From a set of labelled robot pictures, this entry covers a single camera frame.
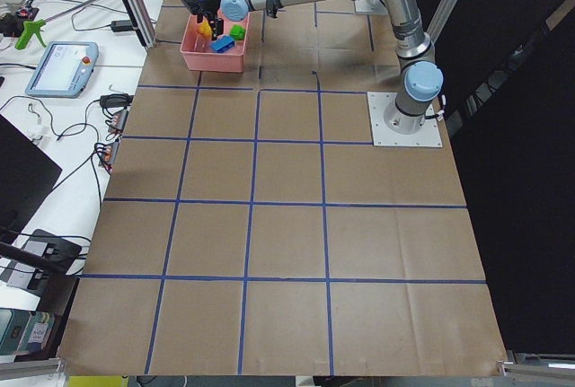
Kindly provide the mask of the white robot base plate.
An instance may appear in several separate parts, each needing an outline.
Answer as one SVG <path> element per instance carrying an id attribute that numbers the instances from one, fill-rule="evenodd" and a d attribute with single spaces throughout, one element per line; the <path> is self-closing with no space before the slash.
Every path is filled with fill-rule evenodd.
<path id="1" fill-rule="evenodd" d="M 368 92 L 367 104 L 373 145 L 376 147 L 442 148 L 436 118 L 430 104 L 423 115 L 410 117 L 396 107 L 396 92 Z"/>

